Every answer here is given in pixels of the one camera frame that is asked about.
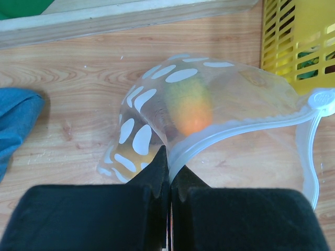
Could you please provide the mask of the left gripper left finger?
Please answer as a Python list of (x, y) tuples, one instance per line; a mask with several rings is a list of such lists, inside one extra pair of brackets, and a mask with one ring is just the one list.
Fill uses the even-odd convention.
[(169, 175), (166, 148), (123, 185), (38, 185), (13, 211), (1, 250), (162, 250)]

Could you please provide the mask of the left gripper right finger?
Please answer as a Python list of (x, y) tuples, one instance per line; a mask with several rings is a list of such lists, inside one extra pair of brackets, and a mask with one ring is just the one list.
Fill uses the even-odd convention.
[(174, 250), (329, 250), (296, 190), (212, 188), (183, 167), (171, 195)]

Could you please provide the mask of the clear polka dot zip bag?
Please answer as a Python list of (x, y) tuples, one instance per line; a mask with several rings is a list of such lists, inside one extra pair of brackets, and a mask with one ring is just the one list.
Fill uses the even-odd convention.
[[(212, 124), (189, 136), (178, 131), (173, 141), (153, 144), (148, 117), (167, 109), (165, 85), (194, 76), (209, 88)], [(170, 180), (187, 166), (213, 188), (294, 189), (315, 207), (319, 181), (314, 138), (320, 120), (333, 114), (333, 88), (314, 88), (300, 95), (286, 79), (259, 68), (179, 54), (146, 71), (128, 90), (97, 170), (114, 182), (126, 183), (133, 178), (121, 174), (112, 157), (119, 145), (132, 146), (139, 155), (148, 155), (150, 147), (165, 146)]]

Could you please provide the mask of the orange mango toy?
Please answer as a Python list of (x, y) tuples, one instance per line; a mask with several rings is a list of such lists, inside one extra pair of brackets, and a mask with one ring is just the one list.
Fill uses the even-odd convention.
[(177, 130), (184, 136), (199, 132), (213, 122), (213, 103), (200, 77), (165, 85), (166, 106)]

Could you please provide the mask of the red apple toy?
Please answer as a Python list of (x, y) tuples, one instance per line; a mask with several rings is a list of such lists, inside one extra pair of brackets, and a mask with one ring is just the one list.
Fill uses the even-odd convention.
[(164, 144), (173, 141), (179, 135), (178, 129), (175, 127), (166, 108), (155, 110), (148, 119), (154, 132), (151, 139), (153, 144)]

